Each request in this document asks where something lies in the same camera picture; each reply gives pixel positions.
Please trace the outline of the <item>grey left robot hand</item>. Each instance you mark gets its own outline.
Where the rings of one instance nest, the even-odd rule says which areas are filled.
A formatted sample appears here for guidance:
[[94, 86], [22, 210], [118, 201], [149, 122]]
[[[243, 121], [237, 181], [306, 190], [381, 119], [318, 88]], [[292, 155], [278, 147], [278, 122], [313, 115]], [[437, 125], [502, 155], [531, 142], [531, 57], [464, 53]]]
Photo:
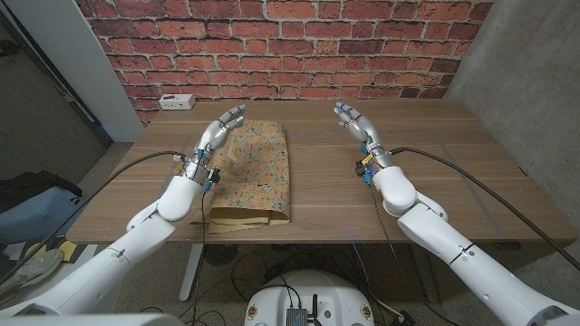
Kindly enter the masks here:
[[227, 143], [230, 132], [243, 125], [245, 107], [246, 105], [242, 104], [227, 110], [207, 126], [196, 144], [193, 157], [186, 159], [178, 173], [180, 177], [191, 179], [201, 186], [205, 185], [210, 174], [208, 163], [214, 152]]

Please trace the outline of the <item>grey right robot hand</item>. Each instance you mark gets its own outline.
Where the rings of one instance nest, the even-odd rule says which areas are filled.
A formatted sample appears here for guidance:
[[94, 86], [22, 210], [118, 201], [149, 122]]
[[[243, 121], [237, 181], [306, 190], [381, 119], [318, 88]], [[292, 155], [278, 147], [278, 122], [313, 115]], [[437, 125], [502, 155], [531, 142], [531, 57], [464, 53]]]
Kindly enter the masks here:
[[355, 163], [355, 173], [370, 184], [376, 173], [393, 165], [391, 155], [384, 150], [379, 133], [371, 121], [357, 109], [337, 101], [333, 111], [340, 120], [339, 125], [362, 143], [361, 151], [366, 157]]

